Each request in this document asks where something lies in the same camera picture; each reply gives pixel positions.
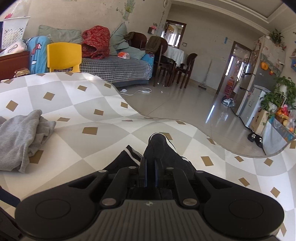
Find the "yellow plastic chair back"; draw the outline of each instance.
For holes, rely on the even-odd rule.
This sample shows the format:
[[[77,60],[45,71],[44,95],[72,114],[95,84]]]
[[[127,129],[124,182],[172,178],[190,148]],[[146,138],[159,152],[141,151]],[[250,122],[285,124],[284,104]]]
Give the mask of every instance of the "yellow plastic chair back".
[[[73,67],[70,72],[80,72],[79,65],[82,61],[80,44],[52,43],[47,45],[47,67],[50,72],[55,69],[67,69]]]

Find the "gray refrigerator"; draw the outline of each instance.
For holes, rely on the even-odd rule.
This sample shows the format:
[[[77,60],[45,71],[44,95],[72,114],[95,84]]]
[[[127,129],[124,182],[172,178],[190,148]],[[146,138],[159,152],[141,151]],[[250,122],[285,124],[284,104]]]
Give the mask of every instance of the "gray refrigerator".
[[[232,107],[233,112],[240,116],[243,112],[247,100],[251,94],[254,85],[262,86],[270,91],[274,90],[276,84],[275,74],[270,75],[270,69],[263,70],[260,67],[260,55],[264,46],[265,37],[261,37],[256,42],[255,50],[252,52],[249,63],[246,65],[244,74],[240,79],[240,86],[235,95],[235,106]]]

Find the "green pillow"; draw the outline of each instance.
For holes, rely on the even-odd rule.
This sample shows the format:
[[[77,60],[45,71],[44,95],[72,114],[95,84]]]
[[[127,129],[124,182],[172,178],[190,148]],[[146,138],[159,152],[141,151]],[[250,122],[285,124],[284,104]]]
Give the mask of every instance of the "green pillow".
[[[114,45],[113,46],[116,50],[119,50],[119,49],[126,49],[129,47],[129,44],[127,42],[122,42],[118,45]]]
[[[116,51],[116,49],[113,47],[113,46],[109,46],[109,50],[110,50],[110,52],[109,52],[109,55],[111,55],[111,56],[117,56],[117,51]]]
[[[38,30],[38,36],[51,36],[54,43],[67,42],[74,44],[81,44],[83,38],[81,31],[76,29],[58,29],[46,25],[40,25]]]
[[[130,57],[135,59],[141,59],[145,55],[145,50],[139,50],[131,46],[124,49],[123,52],[129,53]]]
[[[119,27],[111,34],[110,45],[114,46],[124,42],[125,39],[123,37],[127,34],[128,31],[126,29],[126,24],[120,24]]]

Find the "door frame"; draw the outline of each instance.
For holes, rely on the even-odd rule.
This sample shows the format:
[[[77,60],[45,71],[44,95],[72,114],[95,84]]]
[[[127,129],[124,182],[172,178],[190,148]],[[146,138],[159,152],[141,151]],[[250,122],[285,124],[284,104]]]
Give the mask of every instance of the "door frame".
[[[181,42],[182,42],[182,38],[183,38],[183,35],[184,35],[184,31],[185,31],[185,28],[186,28],[186,23],[181,23],[181,22],[178,22],[178,21],[173,21],[173,20],[166,20],[165,21],[165,34],[164,34],[164,36],[163,36],[163,38],[165,39],[165,35],[166,35],[166,32],[167,32],[167,30],[168,30],[168,25],[170,24],[170,23],[176,23],[176,24],[180,24],[180,25],[183,25],[183,29],[182,29],[182,32],[181,32],[181,37],[180,37],[180,40],[179,40],[179,43],[178,43],[178,46],[177,46],[177,48],[179,48],[180,47],[180,45],[181,45]]]
[[[249,52],[250,52],[250,57],[251,57],[251,54],[252,54],[252,52],[253,52],[253,50],[249,49],[248,47],[246,47],[246,46],[244,46],[244,45],[242,45],[242,44],[240,44],[240,43],[238,43],[238,42],[233,41],[233,45],[232,45],[232,47],[231,47],[231,52],[230,52],[230,55],[229,55],[229,57],[228,57],[227,65],[226,65],[226,67],[225,67],[225,70],[224,70],[224,73],[223,73],[223,75],[222,75],[222,78],[221,78],[220,84],[219,84],[219,86],[218,86],[218,89],[217,89],[217,91],[216,91],[216,94],[219,94],[220,89],[221,89],[221,87],[222,87],[222,85],[223,85],[223,82],[224,82],[224,79],[225,79],[225,75],[226,75],[226,72],[227,72],[227,68],[228,68],[228,65],[229,65],[229,63],[230,63],[231,57],[232,57],[232,55],[233,55],[233,51],[234,51],[234,49],[235,49],[235,45],[239,46],[240,48],[242,48],[242,49],[244,49],[244,50],[249,51]]]

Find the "white basket with holes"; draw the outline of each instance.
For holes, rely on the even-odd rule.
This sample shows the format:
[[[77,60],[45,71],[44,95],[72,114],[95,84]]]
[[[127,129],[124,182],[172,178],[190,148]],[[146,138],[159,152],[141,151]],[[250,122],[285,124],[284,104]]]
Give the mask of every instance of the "white basket with holes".
[[[17,40],[22,39],[29,18],[7,18],[3,20],[1,49],[6,49]]]

